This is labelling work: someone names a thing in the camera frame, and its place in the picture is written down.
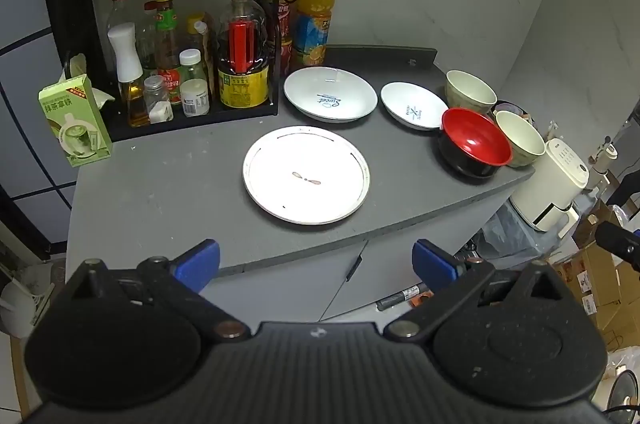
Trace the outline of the red and black bowl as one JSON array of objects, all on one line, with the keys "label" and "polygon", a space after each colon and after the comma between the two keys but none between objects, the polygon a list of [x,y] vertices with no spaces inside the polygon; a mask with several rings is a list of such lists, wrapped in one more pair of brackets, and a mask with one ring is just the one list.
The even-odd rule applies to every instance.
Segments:
[{"label": "red and black bowl", "polygon": [[442,114],[439,153],[456,172],[469,178],[490,178],[513,156],[509,140],[485,115],[465,108]]}]

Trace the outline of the large white plate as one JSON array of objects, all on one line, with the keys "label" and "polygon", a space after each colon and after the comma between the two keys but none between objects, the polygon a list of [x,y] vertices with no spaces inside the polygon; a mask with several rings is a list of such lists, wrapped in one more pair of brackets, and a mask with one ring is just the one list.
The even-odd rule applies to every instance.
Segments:
[{"label": "large white plate", "polygon": [[260,137],[245,155],[242,177],[262,210],[302,226],[331,225],[354,214],[371,182],[369,165],[353,144],[314,126]]}]

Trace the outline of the cream bowl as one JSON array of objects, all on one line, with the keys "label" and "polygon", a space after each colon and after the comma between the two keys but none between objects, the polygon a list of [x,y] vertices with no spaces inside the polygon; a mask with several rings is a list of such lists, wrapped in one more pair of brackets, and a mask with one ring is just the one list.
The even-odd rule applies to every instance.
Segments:
[{"label": "cream bowl", "polygon": [[508,111],[499,111],[495,114],[495,120],[512,148],[510,167],[529,166],[544,155],[544,140],[525,118]]},{"label": "cream bowl", "polygon": [[480,114],[487,114],[498,101],[484,80],[459,70],[447,72],[445,96],[450,108],[465,108]]}]

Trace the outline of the white Bakery deep plate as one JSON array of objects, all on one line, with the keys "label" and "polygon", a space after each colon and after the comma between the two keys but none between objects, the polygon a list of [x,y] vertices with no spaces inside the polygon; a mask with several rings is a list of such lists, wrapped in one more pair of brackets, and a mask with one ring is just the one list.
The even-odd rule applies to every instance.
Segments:
[{"label": "white Bakery deep plate", "polygon": [[446,103],[434,92],[421,86],[405,83],[388,83],[381,89],[381,99],[392,118],[409,128],[439,130]]}]

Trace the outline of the white Sweet deep plate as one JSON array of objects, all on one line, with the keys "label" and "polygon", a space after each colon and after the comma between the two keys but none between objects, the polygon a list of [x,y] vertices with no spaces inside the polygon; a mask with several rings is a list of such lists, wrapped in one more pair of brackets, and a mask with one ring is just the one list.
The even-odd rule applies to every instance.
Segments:
[{"label": "white Sweet deep plate", "polygon": [[359,121],[378,106],[378,94],[366,80],[328,66],[311,66],[291,73],[283,91],[300,113],[334,124]]}]

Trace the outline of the cream rice cooker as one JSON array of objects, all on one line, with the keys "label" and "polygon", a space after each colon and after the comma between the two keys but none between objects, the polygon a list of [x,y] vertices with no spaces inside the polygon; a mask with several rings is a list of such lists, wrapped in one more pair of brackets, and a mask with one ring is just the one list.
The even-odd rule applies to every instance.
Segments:
[{"label": "cream rice cooker", "polygon": [[588,184],[587,165],[566,142],[553,138],[533,168],[533,175],[512,193],[510,202],[532,228],[563,239],[579,220],[573,202]]}]

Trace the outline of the small glass salt jar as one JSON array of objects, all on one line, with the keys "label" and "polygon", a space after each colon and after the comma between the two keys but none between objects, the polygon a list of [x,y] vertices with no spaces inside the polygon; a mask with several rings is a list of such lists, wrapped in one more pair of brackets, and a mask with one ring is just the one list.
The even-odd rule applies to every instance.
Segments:
[{"label": "small glass salt jar", "polygon": [[174,118],[163,77],[157,74],[147,77],[143,83],[143,95],[151,124],[170,122]]}]

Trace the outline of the copper inner cooking pot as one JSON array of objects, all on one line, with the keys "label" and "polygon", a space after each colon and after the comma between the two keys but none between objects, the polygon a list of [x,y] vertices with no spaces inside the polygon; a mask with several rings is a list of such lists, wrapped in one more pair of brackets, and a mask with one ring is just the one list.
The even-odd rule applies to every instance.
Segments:
[{"label": "copper inner cooking pot", "polygon": [[528,121],[529,124],[535,124],[533,117],[527,111],[511,101],[498,100],[491,109],[491,115],[496,116],[497,113],[501,111],[513,113],[518,115],[520,118],[524,118],[524,120]]}]

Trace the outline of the white lid seasoning jar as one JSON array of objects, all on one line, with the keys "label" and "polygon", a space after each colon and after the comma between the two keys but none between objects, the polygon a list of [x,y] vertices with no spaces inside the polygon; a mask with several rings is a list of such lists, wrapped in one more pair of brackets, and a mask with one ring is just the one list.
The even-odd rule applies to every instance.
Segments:
[{"label": "white lid seasoning jar", "polygon": [[186,49],[179,54],[180,99],[187,118],[206,115],[209,111],[208,81],[205,75],[201,51]]}]

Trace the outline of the white cap oil dispenser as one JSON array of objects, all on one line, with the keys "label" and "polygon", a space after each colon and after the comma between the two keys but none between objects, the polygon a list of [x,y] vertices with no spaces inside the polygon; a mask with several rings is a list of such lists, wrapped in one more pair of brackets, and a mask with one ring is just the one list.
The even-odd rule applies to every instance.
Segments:
[{"label": "white cap oil dispenser", "polygon": [[107,32],[116,61],[116,75],[130,127],[150,124],[143,93],[144,71],[136,48],[136,30],[132,22],[113,26]]}]

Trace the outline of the large soy sauce bottle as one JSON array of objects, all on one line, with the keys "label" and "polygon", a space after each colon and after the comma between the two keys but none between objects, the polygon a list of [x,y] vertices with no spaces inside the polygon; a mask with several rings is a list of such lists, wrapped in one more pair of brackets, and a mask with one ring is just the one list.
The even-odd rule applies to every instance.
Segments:
[{"label": "large soy sauce bottle", "polygon": [[231,0],[217,34],[218,88],[230,109],[251,109],[269,97],[266,15],[254,0]]}]

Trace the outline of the green tissue box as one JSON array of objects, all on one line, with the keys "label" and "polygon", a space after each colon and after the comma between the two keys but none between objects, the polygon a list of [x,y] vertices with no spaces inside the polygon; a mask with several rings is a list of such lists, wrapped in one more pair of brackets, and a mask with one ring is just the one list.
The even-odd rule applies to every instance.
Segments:
[{"label": "green tissue box", "polygon": [[112,140],[86,74],[41,89],[38,100],[70,166],[80,167],[111,156]]}]

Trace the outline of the red soda can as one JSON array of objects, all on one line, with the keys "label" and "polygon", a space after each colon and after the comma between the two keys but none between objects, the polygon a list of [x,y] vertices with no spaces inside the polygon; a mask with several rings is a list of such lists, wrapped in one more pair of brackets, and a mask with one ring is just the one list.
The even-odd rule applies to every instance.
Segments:
[{"label": "red soda can", "polygon": [[280,55],[281,55],[281,73],[287,76],[290,72],[293,41],[290,27],[291,6],[286,0],[279,0],[278,3],[278,20],[280,32]]}]

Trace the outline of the red cap clear bottle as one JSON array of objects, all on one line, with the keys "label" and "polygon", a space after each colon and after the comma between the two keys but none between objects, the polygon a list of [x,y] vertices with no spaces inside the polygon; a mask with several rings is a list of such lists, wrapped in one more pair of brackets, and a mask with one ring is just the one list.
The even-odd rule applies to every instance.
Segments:
[{"label": "red cap clear bottle", "polygon": [[107,62],[111,70],[115,69],[116,59],[108,32],[117,25],[127,23],[130,20],[129,0],[112,0],[111,10],[107,16],[105,25]]}]

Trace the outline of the orange juice bottle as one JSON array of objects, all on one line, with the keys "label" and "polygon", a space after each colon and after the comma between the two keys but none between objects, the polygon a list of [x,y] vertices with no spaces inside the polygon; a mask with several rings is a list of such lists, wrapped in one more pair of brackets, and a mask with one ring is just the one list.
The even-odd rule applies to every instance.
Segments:
[{"label": "orange juice bottle", "polygon": [[335,0],[297,0],[293,36],[295,65],[321,66],[326,56]]}]

